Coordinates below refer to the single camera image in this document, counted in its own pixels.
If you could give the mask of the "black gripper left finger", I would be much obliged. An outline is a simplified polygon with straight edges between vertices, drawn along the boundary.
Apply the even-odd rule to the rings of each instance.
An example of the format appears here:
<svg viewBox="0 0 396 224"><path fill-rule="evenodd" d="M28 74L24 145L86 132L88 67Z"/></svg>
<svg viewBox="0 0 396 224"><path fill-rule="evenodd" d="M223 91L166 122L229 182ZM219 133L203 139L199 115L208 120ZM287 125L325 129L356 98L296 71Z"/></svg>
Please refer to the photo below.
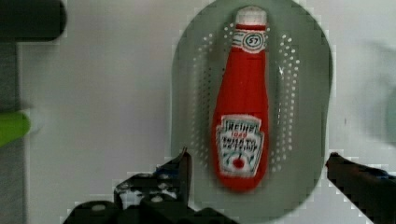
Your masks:
<svg viewBox="0 0 396 224"><path fill-rule="evenodd" d="M77 205L63 224L237 224L210 207L189 207L190 189L191 155L183 149L154 172L119 183L112 202Z"/></svg>

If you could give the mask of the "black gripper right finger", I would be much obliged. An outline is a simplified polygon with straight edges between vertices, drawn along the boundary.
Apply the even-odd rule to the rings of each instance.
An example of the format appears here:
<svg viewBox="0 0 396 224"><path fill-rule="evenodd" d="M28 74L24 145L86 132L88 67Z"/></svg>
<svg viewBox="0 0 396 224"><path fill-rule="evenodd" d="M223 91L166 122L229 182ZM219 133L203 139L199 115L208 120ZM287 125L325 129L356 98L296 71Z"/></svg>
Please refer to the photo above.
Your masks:
<svg viewBox="0 0 396 224"><path fill-rule="evenodd" d="M395 176L333 152L327 178L374 224L395 224Z"/></svg>

